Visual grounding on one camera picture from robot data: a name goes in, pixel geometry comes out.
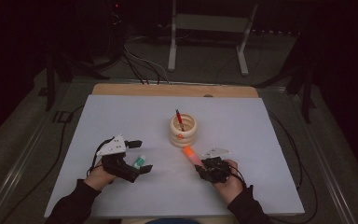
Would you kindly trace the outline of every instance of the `cup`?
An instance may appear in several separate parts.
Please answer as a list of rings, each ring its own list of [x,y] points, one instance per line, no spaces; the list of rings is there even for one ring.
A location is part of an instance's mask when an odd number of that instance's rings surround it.
[[[199,125],[196,119],[190,114],[181,114],[184,131],[176,116],[170,121],[170,142],[175,147],[190,147],[197,140],[197,129]]]

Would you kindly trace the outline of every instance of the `sleeve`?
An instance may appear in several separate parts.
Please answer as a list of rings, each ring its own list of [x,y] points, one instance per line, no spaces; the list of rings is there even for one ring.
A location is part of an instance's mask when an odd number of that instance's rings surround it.
[[[228,210],[240,224],[272,223],[253,197],[253,185],[243,191],[228,205]]]
[[[61,198],[54,206],[45,224],[84,223],[90,216],[94,199],[101,192],[78,179],[75,190]]]

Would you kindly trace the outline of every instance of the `table leg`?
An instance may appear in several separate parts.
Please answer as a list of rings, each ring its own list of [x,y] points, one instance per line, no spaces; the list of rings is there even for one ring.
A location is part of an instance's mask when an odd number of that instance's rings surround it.
[[[243,54],[243,51],[245,50],[246,42],[248,41],[249,34],[251,33],[251,29],[253,26],[253,21],[255,18],[255,13],[257,11],[258,5],[254,5],[252,8],[251,15],[249,17],[249,22],[246,24],[245,31],[243,32],[243,38],[241,41],[241,44],[237,46],[237,54],[238,54],[238,62],[240,64],[241,74],[243,76],[249,75],[248,66],[246,65],[245,56]]]
[[[168,60],[168,71],[175,70],[176,63],[176,0],[172,0],[172,33],[170,58]]]

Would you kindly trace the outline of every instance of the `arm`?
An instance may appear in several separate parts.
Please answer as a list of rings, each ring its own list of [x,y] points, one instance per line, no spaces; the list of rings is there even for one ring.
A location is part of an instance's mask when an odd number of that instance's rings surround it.
[[[236,175],[238,164],[227,161],[231,166],[231,173]],[[216,183],[213,186],[228,204],[228,210],[235,216],[240,224],[272,223],[269,216],[264,214],[260,203],[253,197],[253,186],[246,188],[242,182],[231,175],[225,183]]]
[[[94,199],[116,177],[108,174],[99,162],[85,180],[78,179],[75,190],[54,206],[46,224],[83,223],[90,216]]]

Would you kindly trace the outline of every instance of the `table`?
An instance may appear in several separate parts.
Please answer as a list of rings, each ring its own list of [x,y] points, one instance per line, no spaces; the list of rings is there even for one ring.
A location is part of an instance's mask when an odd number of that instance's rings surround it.
[[[95,201],[92,217],[230,216],[212,185],[201,180],[181,150],[169,143],[168,121],[178,105],[198,118],[196,153],[216,145],[231,150],[230,157],[223,159],[239,163],[247,183],[255,185],[255,198],[266,213],[304,213],[267,111],[254,88],[98,84],[85,105],[45,216],[73,190],[76,179],[85,177],[96,147],[118,132],[129,141],[144,142],[141,148],[128,150],[127,163],[145,154],[145,164],[154,167],[133,184],[119,179],[107,187]],[[206,122],[216,116],[219,119]],[[230,127],[248,128],[234,136]]]

